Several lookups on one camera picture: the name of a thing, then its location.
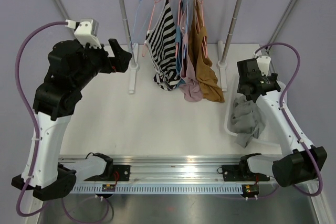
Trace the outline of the black white striped tank top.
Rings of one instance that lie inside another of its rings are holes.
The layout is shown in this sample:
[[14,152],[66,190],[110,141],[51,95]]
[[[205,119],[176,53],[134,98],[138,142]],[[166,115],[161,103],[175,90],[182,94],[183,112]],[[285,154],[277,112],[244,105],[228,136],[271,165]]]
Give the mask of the black white striped tank top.
[[172,91],[180,82],[176,69],[176,25],[170,0],[163,0],[162,11],[151,30],[148,30],[145,45],[148,48],[155,70],[153,81],[163,90]]

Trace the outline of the grey tank top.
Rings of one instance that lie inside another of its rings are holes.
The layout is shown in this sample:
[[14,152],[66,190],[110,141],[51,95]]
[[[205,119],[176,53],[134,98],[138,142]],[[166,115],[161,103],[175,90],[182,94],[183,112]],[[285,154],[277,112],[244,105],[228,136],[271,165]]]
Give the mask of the grey tank top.
[[230,116],[232,131],[237,134],[235,143],[246,148],[254,138],[259,138],[266,127],[266,120],[260,108],[245,96],[234,99]]

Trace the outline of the pink hanger of teal top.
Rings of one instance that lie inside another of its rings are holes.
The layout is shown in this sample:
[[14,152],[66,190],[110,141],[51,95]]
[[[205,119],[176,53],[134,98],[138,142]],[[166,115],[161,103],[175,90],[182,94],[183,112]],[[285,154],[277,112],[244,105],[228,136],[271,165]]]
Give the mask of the pink hanger of teal top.
[[183,0],[178,1],[178,13],[177,13],[177,25],[176,25],[176,38],[175,38],[175,58],[178,57],[178,50],[179,45],[181,43],[181,29],[180,29],[180,22],[181,22],[181,5],[183,4]]

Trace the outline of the pink mauve tank top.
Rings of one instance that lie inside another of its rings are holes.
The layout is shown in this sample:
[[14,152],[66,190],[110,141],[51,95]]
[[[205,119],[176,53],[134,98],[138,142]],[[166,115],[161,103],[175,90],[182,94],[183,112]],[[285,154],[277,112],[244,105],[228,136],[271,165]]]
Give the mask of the pink mauve tank top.
[[187,54],[182,63],[180,76],[183,80],[183,83],[180,85],[180,89],[182,90],[184,99],[186,101],[199,102],[203,98],[203,94],[201,92],[200,85],[196,78],[195,69],[188,53],[188,42],[189,38],[187,37]]

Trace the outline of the light blue wire hanger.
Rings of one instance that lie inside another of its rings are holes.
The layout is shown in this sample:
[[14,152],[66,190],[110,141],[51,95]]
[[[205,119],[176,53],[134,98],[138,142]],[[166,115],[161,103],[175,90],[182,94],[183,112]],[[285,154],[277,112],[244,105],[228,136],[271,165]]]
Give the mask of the light blue wire hanger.
[[131,42],[129,43],[132,44],[133,46],[132,51],[134,51],[135,46],[139,45],[140,37],[145,30],[145,25],[149,22],[150,19],[149,13],[147,13],[147,16],[145,18],[144,17],[141,17],[140,19],[138,18],[139,13],[144,11],[144,8],[142,7],[143,1],[144,0],[138,0],[138,5],[134,15],[134,22],[131,33]]

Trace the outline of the teal blue tank top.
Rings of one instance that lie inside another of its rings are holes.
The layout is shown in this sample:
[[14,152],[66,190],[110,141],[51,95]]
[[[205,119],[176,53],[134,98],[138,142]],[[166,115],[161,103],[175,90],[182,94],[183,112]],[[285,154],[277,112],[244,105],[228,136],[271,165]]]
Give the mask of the teal blue tank top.
[[[181,5],[182,9],[181,9],[181,22],[180,22],[180,29],[181,29],[181,25],[182,25],[182,15],[184,13],[184,1],[183,0],[183,4]],[[182,59],[182,37],[183,37],[183,34],[181,32],[181,43],[179,45],[179,53],[178,53],[178,57],[176,58],[176,71],[180,77],[180,74],[181,74],[181,69],[182,69],[182,63],[183,63],[183,59]]]

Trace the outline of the pink hanger of striped top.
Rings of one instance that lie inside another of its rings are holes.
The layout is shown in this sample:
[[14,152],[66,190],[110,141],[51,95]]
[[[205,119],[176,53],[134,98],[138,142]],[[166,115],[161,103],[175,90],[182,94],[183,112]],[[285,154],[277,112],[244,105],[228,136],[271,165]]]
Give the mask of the pink hanger of striped top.
[[[160,2],[163,3],[163,8],[156,23],[153,24],[155,8]],[[173,48],[172,43],[175,38],[176,28],[170,0],[154,0],[142,56],[149,55],[154,60],[167,58],[171,54],[170,50]]]

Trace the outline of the blue hanger of pink top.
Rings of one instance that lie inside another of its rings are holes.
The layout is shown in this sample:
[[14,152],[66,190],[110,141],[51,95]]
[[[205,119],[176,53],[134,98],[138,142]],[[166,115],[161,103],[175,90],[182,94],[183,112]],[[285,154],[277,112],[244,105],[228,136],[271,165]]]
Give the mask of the blue hanger of pink top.
[[187,37],[188,37],[188,6],[189,6],[189,0],[184,1],[184,13],[182,15],[182,25],[181,25],[181,32],[183,34],[182,37],[182,59],[184,60],[186,58],[187,54]]

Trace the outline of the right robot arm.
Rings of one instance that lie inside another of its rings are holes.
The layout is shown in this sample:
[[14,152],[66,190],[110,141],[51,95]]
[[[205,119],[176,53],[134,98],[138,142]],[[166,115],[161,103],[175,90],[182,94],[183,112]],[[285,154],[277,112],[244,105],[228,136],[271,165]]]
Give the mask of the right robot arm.
[[273,177],[281,187],[321,178],[321,169],[327,159],[324,147],[315,147],[302,132],[288,107],[284,103],[278,75],[264,76],[257,59],[237,62],[237,92],[261,110],[266,122],[275,133],[282,155],[271,157],[250,154],[241,158],[244,164],[238,167],[239,176],[244,180],[256,174]]

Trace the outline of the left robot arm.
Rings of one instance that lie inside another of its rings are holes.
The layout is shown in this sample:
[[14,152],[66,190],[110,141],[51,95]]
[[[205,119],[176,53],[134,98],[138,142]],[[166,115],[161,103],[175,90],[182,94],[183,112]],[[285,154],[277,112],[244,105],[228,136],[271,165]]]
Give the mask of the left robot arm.
[[41,201],[66,197],[76,182],[95,178],[107,181],[114,177],[113,159],[101,153],[74,163],[58,162],[60,148],[82,89],[99,73],[124,73],[132,58],[114,38],[109,39],[113,56],[103,47],[81,45],[78,40],[61,41],[48,54],[49,69],[37,88],[33,114],[37,117],[39,144],[32,175],[27,168],[12,179],[11,185],[32,190]]

